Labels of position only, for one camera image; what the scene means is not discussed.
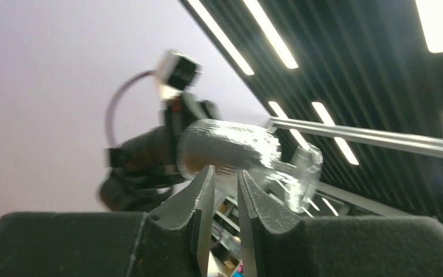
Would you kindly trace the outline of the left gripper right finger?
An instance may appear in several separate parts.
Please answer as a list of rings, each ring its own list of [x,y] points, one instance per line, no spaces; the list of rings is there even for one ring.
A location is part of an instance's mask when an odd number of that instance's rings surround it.
[[[238,174],[244,276],[443,276],[443,225],[421,216],[301,217]]]

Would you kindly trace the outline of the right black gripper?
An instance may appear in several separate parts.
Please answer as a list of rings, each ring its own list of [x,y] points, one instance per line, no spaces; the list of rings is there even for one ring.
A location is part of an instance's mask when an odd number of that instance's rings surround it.
[[[164,127],[171,153],[177,152],[182,132],[193,122],[201,119],[222,119],[215,102],[197,100],[195,94],[191,92],[181,92],[167,101],[164,110]]]

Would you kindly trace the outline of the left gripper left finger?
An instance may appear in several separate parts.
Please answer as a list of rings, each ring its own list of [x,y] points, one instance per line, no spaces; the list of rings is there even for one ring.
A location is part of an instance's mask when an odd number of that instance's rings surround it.
[[[0,276],[206,276],[215,168],[151,212],[13,212]]]

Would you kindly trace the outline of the clear wine glass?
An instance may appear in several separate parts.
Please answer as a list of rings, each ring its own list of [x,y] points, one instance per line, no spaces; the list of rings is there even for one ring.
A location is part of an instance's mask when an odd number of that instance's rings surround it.
[[[260,126],[201,119],[190,124],[177,145],[177,168],[193,179],[206,165],[216,170],[216,187],[236,193],[239,171],[245,170],[263,190],[282,189],[284,206],[302,214],[320,181],[323,156],[312,144],[299,146],[290,163],[281,159],[280,141]]]

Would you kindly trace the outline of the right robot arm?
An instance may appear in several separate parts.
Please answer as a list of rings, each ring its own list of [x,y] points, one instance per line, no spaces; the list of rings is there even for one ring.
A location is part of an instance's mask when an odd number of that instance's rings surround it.
[[[200,119],[220,119],[217,105],[182,92],[168,100],[163,124],[107,150],[110,172],[99,186],[102,203],[114,212],[158,207],[185,182],[177,165],[181,134]]]

